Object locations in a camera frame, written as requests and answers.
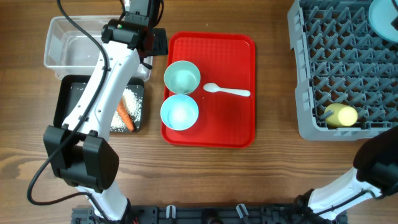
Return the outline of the green bowl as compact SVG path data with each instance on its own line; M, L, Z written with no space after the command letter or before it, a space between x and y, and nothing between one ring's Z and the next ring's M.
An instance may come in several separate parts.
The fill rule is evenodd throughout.
M200 70L194 63L186 60L171 63L164 73L165 86L175 94L189 95L193 93L200 81Z

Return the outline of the white plastic spoon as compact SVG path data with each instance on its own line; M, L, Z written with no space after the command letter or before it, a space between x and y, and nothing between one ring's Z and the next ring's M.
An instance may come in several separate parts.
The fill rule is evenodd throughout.
M222 88L222 87L219 87L215 83L206 83L206 84L204 84L203 89L210 93L224 92L224 93L229 93L229 94L244 96L244 97L251 96L251 92L249 90Z

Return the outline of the light blue bowl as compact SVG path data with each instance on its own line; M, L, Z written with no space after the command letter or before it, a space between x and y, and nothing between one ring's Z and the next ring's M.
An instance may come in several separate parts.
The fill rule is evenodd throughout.
M163 102L160 109L163 124L175 131L191 128L196 123L198 116L198 105L188 95L172 95Z

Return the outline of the orange carrot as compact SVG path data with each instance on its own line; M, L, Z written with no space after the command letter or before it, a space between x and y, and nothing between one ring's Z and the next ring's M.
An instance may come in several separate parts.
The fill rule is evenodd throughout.
M127 112L127 109L124 105L124 102L122 99L120 99L120 102L116 108L116 111L118 112L119 116L121 117L121 119L123 120L124 124L126 125L127 129L132 133L134 132L135 126L131 120L131 117L129 115L129 113Z

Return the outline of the yellow cup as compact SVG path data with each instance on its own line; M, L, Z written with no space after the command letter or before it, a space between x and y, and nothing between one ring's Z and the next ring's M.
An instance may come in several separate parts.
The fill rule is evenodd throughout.
M358 112L355 108L341 103L333 103L325 108L326 123L334 127L352 126L358 120Z

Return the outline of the light blue plate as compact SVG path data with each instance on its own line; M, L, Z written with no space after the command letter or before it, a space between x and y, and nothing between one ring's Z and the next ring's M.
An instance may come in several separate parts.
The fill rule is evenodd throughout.
M372 29L379 37L397 43L397 0L374 0L368 15Z

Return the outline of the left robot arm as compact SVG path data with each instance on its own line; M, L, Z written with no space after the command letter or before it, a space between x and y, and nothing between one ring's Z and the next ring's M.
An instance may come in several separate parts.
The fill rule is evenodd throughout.
M125 3L120 18L101 31L98 62L78 103L44 134L45 165L86 196L102 222L129 222L130 203L115 181L119 157L109 132L123 91L145 58L168 52L165 30L158 28L163 11L163 1Z

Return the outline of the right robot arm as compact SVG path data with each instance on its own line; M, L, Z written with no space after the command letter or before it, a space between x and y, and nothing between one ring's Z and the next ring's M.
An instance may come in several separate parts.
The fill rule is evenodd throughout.
M347 209L397 193L397 128L367 140L354 157L352 168L332 183L297 197L299 223L333 221Z

